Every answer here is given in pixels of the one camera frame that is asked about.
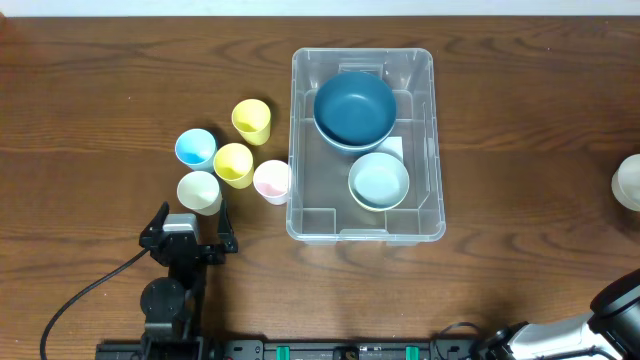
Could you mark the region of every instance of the white backdrop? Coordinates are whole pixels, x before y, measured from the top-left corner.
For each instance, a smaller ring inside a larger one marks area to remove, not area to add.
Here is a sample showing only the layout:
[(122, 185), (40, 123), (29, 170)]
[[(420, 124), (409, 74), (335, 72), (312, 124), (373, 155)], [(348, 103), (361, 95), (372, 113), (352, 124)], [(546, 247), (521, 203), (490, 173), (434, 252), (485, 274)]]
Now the white backdrop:
[(0, 0), (6, 16), (640, 15), (640, 0)]

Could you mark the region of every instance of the cup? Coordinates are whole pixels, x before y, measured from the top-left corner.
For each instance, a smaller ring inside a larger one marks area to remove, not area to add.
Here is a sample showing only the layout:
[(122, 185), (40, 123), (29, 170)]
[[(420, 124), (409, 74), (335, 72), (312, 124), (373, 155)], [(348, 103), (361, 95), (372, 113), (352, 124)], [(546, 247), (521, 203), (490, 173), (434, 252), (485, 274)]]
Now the cup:
[(195, 171), (213, 172), (216, 139), (203, 129), (187, 130), (176, 141), (178, 160)]
[(211, 173), (190, 172), (178, 183), (178, 200), (186, 208), (202, 215), (213, 215), (220, 211), (222, 194), (220, 184)]
[(289, 197), (289, 165), (279, 160), (265, 161), (253, 174), (253, 186), (265, 200), (273, 205), (282, 205)]
[(611, 190), (627, 209), (640, 211), (640, 155), (626, 158), (613, 174)]
[(271, 135), (271, 111), (260, 100), (241, 101), (231, 113), (231, 122), (251, 145), (262, 145)]
[(349, 192), (369, 211), (386, 211), (400, 205), (409, 192), (409, 173), (395, 156), (370, 153), (349, 171)]
[(236, 189), (244, 189), (253, 180), (253, 155), (242, 144), (228, 144), (216, 153), (213, 168), (227, 184)]

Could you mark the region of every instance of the blue bowl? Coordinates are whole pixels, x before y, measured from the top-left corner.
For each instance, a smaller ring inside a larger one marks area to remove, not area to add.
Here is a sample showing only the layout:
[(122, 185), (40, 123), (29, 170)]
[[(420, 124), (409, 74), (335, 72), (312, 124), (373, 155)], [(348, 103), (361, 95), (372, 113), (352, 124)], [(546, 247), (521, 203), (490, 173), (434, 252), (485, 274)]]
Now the blue bowl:
[(386, 139), (396, 121), (396, 99), (380, 78), (345, 72), (318, 90), (313, 114), (324, 139), (347, 152), (366, 152)]

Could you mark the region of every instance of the brown wooden surface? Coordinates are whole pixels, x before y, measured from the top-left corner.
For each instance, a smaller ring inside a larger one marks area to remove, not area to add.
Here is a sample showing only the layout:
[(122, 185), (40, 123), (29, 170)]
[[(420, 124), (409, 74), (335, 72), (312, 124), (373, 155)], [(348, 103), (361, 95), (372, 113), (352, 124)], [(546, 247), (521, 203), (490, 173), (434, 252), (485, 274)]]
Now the brown wooden surface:
[[(285, 208), (223, 189), (240, 254), (210, 271), (205, 330), (285, 339), (427, 337), (588, 310), (640, 264), (638, 215), (610, 180), (640, 152), (640, 19), (8, 19), (0, 30), (0, 359), (34, 359), (54, 312), (139, 251), (188, 172), (192, 127), (238, 141), (233, 106), (268, 99), (286, 158), (300, 47), (420, 47), (436, 70), (447, 232), (437, 243), (307, 247)], [(202, 223), (213, 233), (217, 219)], [(136, 339), (146, 257), (74, 305), (51, 359)]]

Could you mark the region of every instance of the plastic bin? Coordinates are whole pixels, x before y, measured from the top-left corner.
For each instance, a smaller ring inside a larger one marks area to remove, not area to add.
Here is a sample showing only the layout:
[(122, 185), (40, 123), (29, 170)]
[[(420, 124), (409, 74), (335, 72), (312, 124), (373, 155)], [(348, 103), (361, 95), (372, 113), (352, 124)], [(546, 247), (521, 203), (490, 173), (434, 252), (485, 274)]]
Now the plastic bin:
[[(392, 137), (402, 137), (409, 171), (407, 197), (396, 208), (370, 212), (351, 197), (347, 178), (358, 156), (326, 143), (314, 124), (319, 87), (344, 71), (364, 71), (384, 80), (398, 104)], [(424, 49), (314, 49), (293, 55), (289, 164), (292, 184), (287, 232), (308, 244), (343, 240), (413, 245), (445, 232), (444, 201), (433, 82), (433, 58)]]

